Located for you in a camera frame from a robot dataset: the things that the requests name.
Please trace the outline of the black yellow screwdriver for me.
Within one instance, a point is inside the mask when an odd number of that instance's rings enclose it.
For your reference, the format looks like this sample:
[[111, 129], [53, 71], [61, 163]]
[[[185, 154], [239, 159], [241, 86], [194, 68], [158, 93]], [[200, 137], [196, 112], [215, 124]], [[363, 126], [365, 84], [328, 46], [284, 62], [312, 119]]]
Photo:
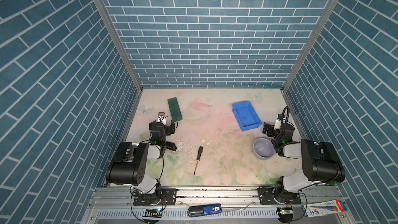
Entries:
[[195, 169], [194, 169], [193, 175], [196, 174], [197, 167], [198, 167], [198, 163], [199, 163], [199, 161], [200, 161], [200, 159], [201, 159], [202, 153], [203, 153], [203, 146], [200, 146], [199, 149], [198, 149], [197, 162], [196, 162], [196, 164], [195, 164]]

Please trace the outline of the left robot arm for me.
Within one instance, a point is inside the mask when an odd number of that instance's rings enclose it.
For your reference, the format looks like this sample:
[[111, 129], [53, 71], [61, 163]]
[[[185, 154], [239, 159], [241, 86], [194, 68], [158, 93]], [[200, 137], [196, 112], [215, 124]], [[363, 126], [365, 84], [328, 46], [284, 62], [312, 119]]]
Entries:
[[121, 142], [115, 151], [106, 172], [106, 182], [119, 186], [129, 186], [131, 205], [155, 206], [175, 205], [177, 189], [163, 189], [160, 179], [164, 172], [162, 166], [158, 178], [146, 173], [149, 159], [160, 159], [164, 164], [165, 151], [176, 151], [177, 146], [166, 138], [175, 133], [178, 123], [171, 121], [167, 125], [163, 120], [149, 124], [149, 139], [138, 144]]

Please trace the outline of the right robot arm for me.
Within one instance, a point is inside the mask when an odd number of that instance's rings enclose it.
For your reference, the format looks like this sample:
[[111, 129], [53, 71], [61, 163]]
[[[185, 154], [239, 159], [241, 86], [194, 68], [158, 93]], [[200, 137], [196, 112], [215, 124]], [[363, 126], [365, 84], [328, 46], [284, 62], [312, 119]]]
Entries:
[[301, 139], [294, 141], [295, 127], [286, 122], [263, 124], [263, 133], [271, 138], [267, 146], [255, 141], [254, 151], [260, 158], [277, 155], [298, 159], [302, 167], [289, 176], [281, 176], [273, 186], [258, 188], [260, 204], [300, 204], [304, 190], [319, 185], [331, 185], [345, 180], [342, 162], [331, 143]]

